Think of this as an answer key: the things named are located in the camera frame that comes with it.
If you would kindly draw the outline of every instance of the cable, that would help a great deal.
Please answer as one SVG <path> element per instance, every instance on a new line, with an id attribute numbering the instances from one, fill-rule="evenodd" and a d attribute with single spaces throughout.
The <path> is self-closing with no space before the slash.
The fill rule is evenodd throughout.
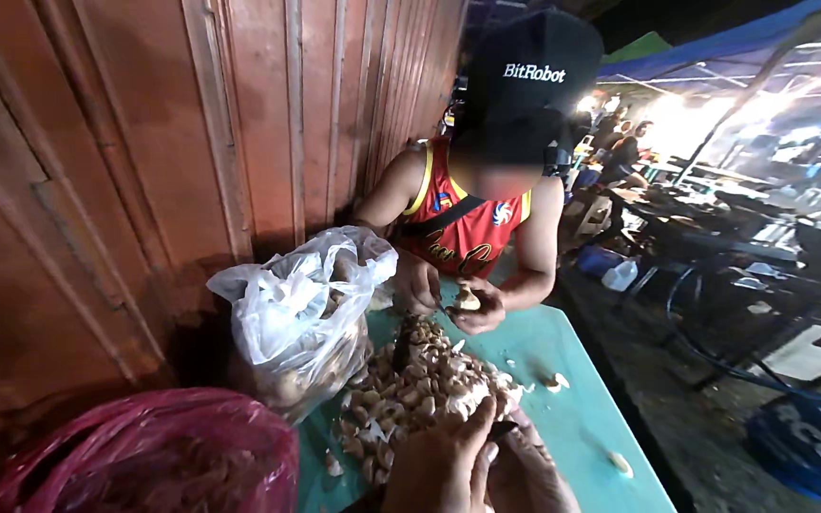
<path id="1" fill-rule="evenodd" d="M 724 255 L 725 255 L 724 253 L 721 253 L 721 254 L 713 256 L 712 259 L 714 259 L 716 257 L 723 257 Z M 677 321 L 675 321 L 673 319 L 673 312 L 672 312 L 673 298 L 676 297 L 677 290 L 679 289 L 679 286 L 686 280 L 687 277 L 689 277 L 689 275 L 691 275 L 693 272 L 696 272 L 698 270 L 699 266 L 700 265 L 698 263 L 696 263 L 696 264 L 691 265 L 685 271 L 683 271 L 682 274 L 680 274 L 679 277 L 677 277 L 677 280 L 670 287 L 670 292 L 667 296 L 667 303 L 665 304 L 665 307 L 664 307 L 664 314 L 667 317 L 667 321 L 670 325 L 670 328 L 672 330 L 674 330 L 674 332 L 677 334 L 677 339 L 680 340 L 683 343 L 683 345 L 688 347 L 691 352 L 695 353 L 697 356 L 699 356 L 703 360 L 706 360 L 711 365 L 714 365 L 715 367 L 718 367 L 721 370 L 725 371 L 727 374 L 733 376 L 734 378 L 741 379 L 741 380 L 746 380 L 746 381 L 749 381 L 753 384 L 757 384 L 757 385 L 763 386 L 765 388 L 770 388 L 772 390 L 778 390 L 778 391 L 782 391 L 782 392 L 785 392 L 785 393 L 794 393 L 796 395 L 804 397 L 805 399 L 810 399 L 812 401 L 821 401 L 821 393 L 819 393 L 817 391 L 800 390 L 800 389 L 793 388 L 793 387 L 791 387 L 787 384 L 784 384 L 784 383 L 781 383 L 781 382 L 778 382 L 778 381 L 765 380 L 765 379 L 763 379 L 759 376 L 756 376 L 755 374 L 752 374 L 751 372 L 748 372 L 746 370 L 736 369 L 735 367 L 727 365 L 723 361 L 720 361 L 720 360 L 714 358 L 707 351 L 705 351 L 704 349 L 701 349 L 701 344 L 697 343 L 694 339 L 692 339 L 690 334 L 687 333 L 677 323 Z"/>

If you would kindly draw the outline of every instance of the red jersey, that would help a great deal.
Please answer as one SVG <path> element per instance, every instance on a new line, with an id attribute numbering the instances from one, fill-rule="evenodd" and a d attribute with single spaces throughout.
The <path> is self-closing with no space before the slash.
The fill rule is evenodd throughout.
<path id="1" fill-rule="evenodd" d="M 426 144 L 426 172 L 403 223 L 420 223 L 439 216 L 467 192 L 449 176 L 449 139 Z M 486 277 L 512 232 L 531 214 L 531 191 L 505 201 L 485 201 L 448 227 L 426 237 L 402 237 L 399 245 L 449 276 Z"/>

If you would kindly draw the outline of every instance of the wooden wall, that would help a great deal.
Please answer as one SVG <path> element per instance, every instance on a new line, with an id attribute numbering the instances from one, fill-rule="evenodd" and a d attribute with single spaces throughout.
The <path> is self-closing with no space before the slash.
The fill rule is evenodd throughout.
<path id="1" fill-rule="evenodd" d="M 464 0 L 0 0 L 0 468 L 433 134 Z"/>

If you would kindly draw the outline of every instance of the hand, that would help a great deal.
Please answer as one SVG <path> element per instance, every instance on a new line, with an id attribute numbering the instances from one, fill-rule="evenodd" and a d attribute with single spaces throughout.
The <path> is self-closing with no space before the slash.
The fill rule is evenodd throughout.
<path id="1" fill-rule="evenodd" d="M 486 441 L 495 417 L 488 396 L 467 422 L 451 414 L 408 438 L 395 453 L 382 513 L 483 513 L 486 475 L 499 451 Z"/>
<path id="2" fill-rule="evenodd" d="M 398 250 L 395 303 L 414 315 L 429 315 L 439 308 L 439 271 L 410 251 Z"/>
<path id="3" fill-rule="evenodd" d="M 511 415 L 518 428 L 499 439 L 499 457 L 487 479 L 496 513 L 580 513 L 572 488 L 556 472 L 531 419 L 520 408 Z"/>
<path id="4" fill-rule="evenodd" d="M 458 279 L 459 285 L 471 287 L 473 295 L 480 299 L 480 309 L 460 310 L 449 307 L 446 311 L 451 322 L 468 335 L 491 332 L 506 319 L 506 308 L 503 306 L 503 291 L 481 277 Z"/>

